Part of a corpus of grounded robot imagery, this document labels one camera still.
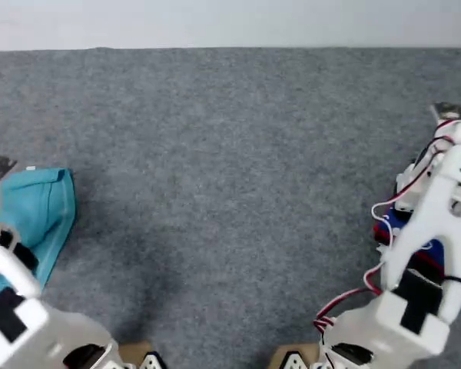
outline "white wall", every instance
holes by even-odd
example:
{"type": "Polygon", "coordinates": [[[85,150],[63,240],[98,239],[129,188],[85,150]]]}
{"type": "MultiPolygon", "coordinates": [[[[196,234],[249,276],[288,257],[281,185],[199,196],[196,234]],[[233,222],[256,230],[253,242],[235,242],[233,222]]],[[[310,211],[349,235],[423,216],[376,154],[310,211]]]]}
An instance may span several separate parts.
{"type": "Polygon", "coordinates": [[[0,0],[0,50],[461,46],[461,0],[0,0]]]}

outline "gray carpet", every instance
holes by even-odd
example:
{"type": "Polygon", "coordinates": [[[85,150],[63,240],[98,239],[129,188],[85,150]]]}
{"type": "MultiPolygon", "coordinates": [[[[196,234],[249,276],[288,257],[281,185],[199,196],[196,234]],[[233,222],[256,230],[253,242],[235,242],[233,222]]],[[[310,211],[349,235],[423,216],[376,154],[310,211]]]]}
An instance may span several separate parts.
{"type": "MultiPolygon", "coordinates": [[[[370,206],[435,100],[461,101],[461,50],[0,53],[0,153],[75,173],[47,301],[169,368],[263,369],[376,263],[370,206]]],[[[461,369],[453,328],[416,367],[461,369]]]]}

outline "teal fabric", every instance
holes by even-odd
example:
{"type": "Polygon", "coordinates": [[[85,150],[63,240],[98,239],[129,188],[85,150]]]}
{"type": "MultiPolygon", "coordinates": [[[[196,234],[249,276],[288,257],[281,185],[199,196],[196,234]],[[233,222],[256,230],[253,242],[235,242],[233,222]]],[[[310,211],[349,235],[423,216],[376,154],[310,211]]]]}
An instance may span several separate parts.
{"type": "MultiPolygon", "coordinates": [[[[2,182],[0,222],[15,228],[38,259],[41,288],[49,279],[75,220],[75,189],[65,168],[22,171],[2,182]]],[[[8,282],[0,275],[0,290],[8,282]]]]}

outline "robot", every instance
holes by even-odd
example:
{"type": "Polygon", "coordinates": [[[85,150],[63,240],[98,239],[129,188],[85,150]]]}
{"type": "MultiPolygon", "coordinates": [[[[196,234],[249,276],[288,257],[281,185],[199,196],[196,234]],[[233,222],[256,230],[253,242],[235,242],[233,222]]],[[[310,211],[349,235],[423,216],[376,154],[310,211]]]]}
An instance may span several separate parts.
{"type": "MultiPolygon", "coordinates": [[[[15,164],[0,157],[0,185],[15,164]]],[[[82,314],[63,312],[42,301],[42,283],[32,273],[34,265],[28,263],[34,255],[4,244],[4,231],[10,230],[0,222],[0,275],[10,285],[0,291],[0,368],[165,369],[155,351],[136,357],[138,366],[123,362],[118,343],[104,327],[82,314]]]]}
{"type": "Polygon", "coordinates": [[[269,369],[405,369],[443,352],[461,310],[461,105],[432,111],[433,139],[396,177],[393,196],[372,208],[382,256],[365,273],[366,287],[319,311],[319,344],[281,347],[269,369]],[[374,296],[367,306],[327,317],[362,292],[374,296]]]}
{"type": "MultiPolygon", "coordinates": [[[[325,305],[314,321],[320,342],[280,348],[270,369],[405,369],[443,352],[461,310],[461,106],[436,104],[433,110],[433,139],[396,178],[395,194],[372,208],[386,237],[380,263],[363,276],[366,287],[325,305]],[[393,218],[379,216],[380,206],[390,206],[393,218]],[[393,226],[394,218],[399,226],[393,226]],[[410,263],[420,251],[433,250],[434,240],[443,245],[443,261],[431,254],[426,259],[442,268],[438,281],[422,264],[410,263]],[[372,282],[377,273],[380,287],[372,282]],[[364,307],[327,316],[359,293],[374,298],[364,307]]],[[[12,286],[0,291],[0,368],[137,368],[123,362],[118,343],[100,324],[41,301],[30,269],[2,246],[0,274],[12,286]]],[[[139,368],[164,369],[164,363],[149,351],[139,368]]]]}

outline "wooden base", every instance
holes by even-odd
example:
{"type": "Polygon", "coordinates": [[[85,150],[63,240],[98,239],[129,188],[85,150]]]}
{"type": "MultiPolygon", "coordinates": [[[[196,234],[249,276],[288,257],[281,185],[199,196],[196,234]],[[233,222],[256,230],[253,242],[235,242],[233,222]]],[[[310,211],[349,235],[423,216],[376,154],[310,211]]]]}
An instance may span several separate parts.
{"type": "Polygon", "coordinates": [[[289,351],[298,351],[305,365],[309,367],[311,364],[316,363],[320,356],[320,348],[318,344],[285,344],[279,346],[275,351],[275,354],[271,358],[268,369],[281,369],[281,365],[284,362],[285,355],[289,351]]]}
{"type": "Polygon", "coordinates": [[[121,344],[119,347],[119,353],[123,362],[135,364],[137,367],[140,366],[146,353],[149,351],[152,351],[152,346],[147,341],[121,344]]]}

